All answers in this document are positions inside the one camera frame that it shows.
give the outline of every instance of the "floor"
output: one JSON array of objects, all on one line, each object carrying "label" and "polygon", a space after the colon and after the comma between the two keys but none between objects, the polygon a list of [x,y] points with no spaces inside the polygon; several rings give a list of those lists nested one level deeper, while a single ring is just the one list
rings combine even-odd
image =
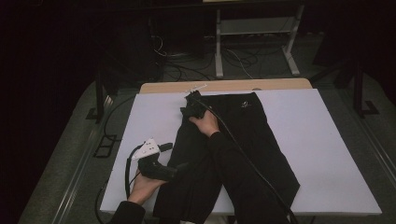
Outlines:
[{"label": "floor", "polygon": [[[325,69],[313,65],[322,35],[298,35],[292,50],[301,77],[310,78]],[[205,57],[197,58],[183,52],[166,52],[167,63],[160,81],[213,80],[213,38],[205,39]],[[224,79],[288,78],[292,77],[280,48],[285,35],[229,36],[222,40]],[[369,76],[364,77],[363,99],[372,101],[379,115],[361,119],[352,109],[352,86],[338,90],[332,84],[334,74],[313,83],[328,107],[383,214],[368,217],[316,217],[314,223],[396,223],[395,168],[396,108],[386,98],[380,86]],[[73,116],[26,206],[20,223],[95,223],[95,204],[100,204],[119,142],[106,159],[92,156],[104,132],[122,137],[125,122],[136,89],[121,89],[117,96],[107,98],[102,122],[86,119],[95,107],[94,83],[82,94]],[[109,214],[99,212],[104,222]],[[311,223],[312,217],[298,217],[301,223]],[[148,218],[147,223],[155,223]]]}]

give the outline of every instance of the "hand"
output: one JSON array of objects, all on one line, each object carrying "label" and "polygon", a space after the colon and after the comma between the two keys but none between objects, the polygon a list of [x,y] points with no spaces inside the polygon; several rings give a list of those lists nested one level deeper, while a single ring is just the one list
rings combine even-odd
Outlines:
[{"label": "hand", "polygon": [[190,117],[189,120],[198,127],[201,133],[208,137],[213,133],[219,132],[218,120],[209,110],[206,110],[202,119]]},{"label": "hand", "polygon": [[139,174],[134,180],[134,187],[132,188],[128,201],[142,205],[147,199],[151,197],[155,189],[164,183],[166,183],[166,181],[150,179]]}]

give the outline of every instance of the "white board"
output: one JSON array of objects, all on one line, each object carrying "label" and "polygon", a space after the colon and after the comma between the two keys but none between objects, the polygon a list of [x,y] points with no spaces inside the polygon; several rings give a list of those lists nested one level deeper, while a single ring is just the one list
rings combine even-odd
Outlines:
[{"label": "white board", "polygon": [[[251,91],[202,92],[204,95]],[[291,210],[296,215],[377,215],[375,201],[332,118],[315,89],[256,91],[276,141],[301,184]],[[114,212],[126,200],[124,172],[131,151],[153,137],[157,144],[174,143],[186,93],[145,93],[134,100],[114,163],[101,211]],[[166,164],[172,150],[160,156]],[[131,165],[131,178],[137,161]],[[144,204],[153,210],[157,192]],[[232,214],[224,188],[213,214]]]}]

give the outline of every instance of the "trousers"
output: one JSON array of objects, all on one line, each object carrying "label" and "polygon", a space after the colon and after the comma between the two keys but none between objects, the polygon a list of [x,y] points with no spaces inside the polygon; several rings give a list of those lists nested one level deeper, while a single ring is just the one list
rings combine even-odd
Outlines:
[{"label": "trousers", "polygon": [[[237,145],[287,206],[291,206],[300,184],[276,142],[256,93],[203,98],[224,121]],[[219,129],[232,141],[220,122]],[[187,167],[174,180],[160,187],[153,211],[153,215],[161,219],[160,223],[172,224],[180,220],[204,223],[219,196],[221,181],[207,146],[207,137],[188,118],[183,118],[177,131],[167,165],[178,167],[183,163],[188,164]]]}]

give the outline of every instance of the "wire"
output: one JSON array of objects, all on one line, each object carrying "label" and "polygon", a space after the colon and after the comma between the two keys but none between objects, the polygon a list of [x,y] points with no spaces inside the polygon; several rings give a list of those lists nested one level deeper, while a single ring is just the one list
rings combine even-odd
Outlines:
[{"label": "wire", "polygon": [[[247,58],[240,58],[240,57],[237,57],[237,58],[235,59],[235,55],[234,55],[234,54],[231,54],[231,52],[228,51],[227,49],[226,49],[225,51],[222,50],[222,51],[221,51],[221,55],[223,56],[223,59],[224,59],[227,63],[229,63],[230,65],[232,65],[232,66],[234,66],[234,67],[238,67],[238,68],[241,68],[240,63],[243,63],[243,64],[245,65],[244,67],[245,67],[245,68],[248,68],[248,67],[250,67],[251,65],[253,65],[254,63],[256,63],[256,62],[258,61],[258,59],[257,59],[256,56],[252,56],[252,57],[255,58],[255,62],[251,62],[251,61],[249,61]],[[239,64],[234,64],[234,63],[232,63],[230,60],[235,61],[235,62],[238,62]]]},{"label": "wire", "polygon": [[317,218],[316,216],[312,217],[312,219],[311,219],[311,221],[309,222],[309,224],[314,224],[316,218]]},{"label": "wire", "polygon": [[210,75],[205,75],[204,73],[202,73],[202,72],[200,72],[200,71],[198,71],[198,70],[196,70],[196,69],[192,69],[192,68],[189,68],[189,67],[185,67],[185,66],[182,66],[182,65],[175,64],[175,63],[169,63],[169,64],[171,64],[171,65],[174,66],[174,67],[178,67],[178,68],[183,68],[183,69],[186,69],[186,70],[190,70],[190,71],[192,71],[192,72],[195,72],[195,73],[197,73],[197,74],[203,76],[204,78],[206,78],[206,79],[209,80],[209,81],[211,80],[211,79],[210,79]]},{"label": "wire", "polygon": [[159,55],[161,55],[161,56],[163,56],[163,57],[166,57],[166,56],[167,56],[166,51],[164,51],[163,53],[160,52],[160,50],[163,48],[163,39],[162,39],[160,36],[158,36],[158,35],[153,35],[152,37],[158,38],[158,39],[161,40],[161,45],[158,47],[158,49],[154,49],[154,51],[155,51],[157,54],[159,54]]},{"label": "wire", "polygon": [[168,75],[169,77],[173,78],[175,80],[175,82],[179,82],[180,80],[184,80],[184,78],[182,78],[183,74],[185,75],[186,73],[181,71],[180,68],[175,67],[178,70],[178,77],[173,77],[172,75],[170,75],[168,72],[165,72],[166,75]]},{"label": "wire", "polygon": [[117,106],[110,112],[110,114],[108,115],[108,117],[107,117],[107,119],[106,119],[105,127],[104,127],[104,129],[103,129],[105,138],[107,138],[108,140],[113,141],[113,142],[120,142],[120,141],[122,140],[122,139],[114,139],[114,138],[110,137],[110,136],[107,134],[107,124],[108,124],[108,121],[110,120],[111,115],[114,113],[114,111],[116,111],[118,108],[120,108],[120,106],[122,106],[123,104],[125,104],[126,102],[128,102],[128,101],[130,101],[130,100],[132,100],[132,99],[134,99],[134,98],[135,98],[135,96],[129,97],[128,99],[124,100],[124,101],[121,102],[119,105],[117,105]]},{"label": "wire", "polygon": [[131,193],[131,183],[132,181],[134,181],[134,179],[140,174],[140,172],[134,176],[134,179],[132,179],[131,182],[129,182],[129,173],[131,170],[131,161],[132,161],[132,156],[134,155],[134,153],[141,148],[143,145],[137,146],[136,148],[134,148],[134,150],[132,150],[131,154],[129,155],[128,159],[126,160],[126,165],[125,165],[125,174],[124,174],[124,187],[125,187],[125,194],[126,194],[126,198],[129,198],[129,195]]},{"label": "wire", "polygon": [[177,54],[170,54],[167,57],[168,62],[172,61],[172,63],[189,63],[199,60],[200,57],[194,54],[189,53],[177,53]]},{"label": "wire", "polygon": [[99,196],[102,193],[102,191],[105,188],[105,186],[107,185],[108,180],[105,181],[105,184],[99,189],[98,193],[96,194],[96,198],[95,198],[95,205],[94,205],[95,216],[96,216],[96,219],[98,219],[100,224],[105,224],[105,222],[99,216],[99,208],[98,208]]},{"label": "wire", "polygon": [[140,171],[134,176],[134,178],[131,180],[131,182],[129,182],[129,185],[131,185],[132,182],[134,182],[134,180],[137,178],[138,175],[140,175]]},{"label": "wire", "polygon": [[247,162],[249,163],[249,165],[253,168],[253,170],[255,171],[255,173],[262,179],[262,181],[267,185],[267,187],[275,194],[275,196],[277,197],[277,199],[280,201],[280,204],[283,206],[284,210],[287,212],[288,215],[290,215],[290,220],[292,221],[292,223],[298,223],[297,218],[295,217],[294,213],[291,211],[291,209],[287,206],[287,204],[283,201],[283,199],[280,197],[279,193],[276,191],[276,189],[274,188],[274,186],[262,175],[262,173],[259,171],[259,169],[253,164],[253,162],[248,158],[248,155],[245,153],[245,151],[240,147],[240,145],[238,144],[238,142],[236,141],[236,138],[234,137],[233,133],[231,132],[231,130],[228,128],[227,124],[224,122],[224,120],[208,105],[204,104],[203,102],[201,102],[200,100],[191,98],[192,100],[194,100],[195,102],[197,102],[198,104],[202,105],[204,108],[206,108],[207,110],[209,110],[220,122],[221,124],[224,126],[224,128],[226,129],[226,131],[228,132],[228,134],[231,136],[231,138],[233,139],[233,142],[236,144],[238,150],[241,152],[241,154],[244,156],[244,158],[247,160]]},{"label": "wire", "polygon": [[235,55],[235,57],[239,60],[239,62],[241,63],[242,69],[244,70],[244,72],[251,78],[253,79],[253,77],[247,72],[247,70],[245,69],[245,66],[242,64],[241,59],[238,57],[238,55],[236,55],[232,50],[227,49],[228,51],[230,51],[233,55]]},{"label": "wire", "polygon": [[[212,55],[210,57],[210,61],[204,65],[204,67],[200,67],[200,68],[194,68],[193,70],[204,70],[206,68],[208,68],[212,63],[213,63],[213,59],[215,58],[215,55]],[[196,58],[195,60],[190,60],[190,61],[184,61],[184,62],[170,62],[170,64],[176,64],[176,63],[188,63],[188,62],[192,62],[192,61],[196,61],[198,58]]]},{"label": "wire", "polygon": [[285,26],[286,26],[286,24],[288,23],[289,19],[290,19],[290,17],[288,17],[288,18],[286,19],[285,23],[283,23],[282,28],[280,28],[280,29],[277,31],[278,34],[280,34],[280,33],[282,32],[283,28],[285,28]]}]

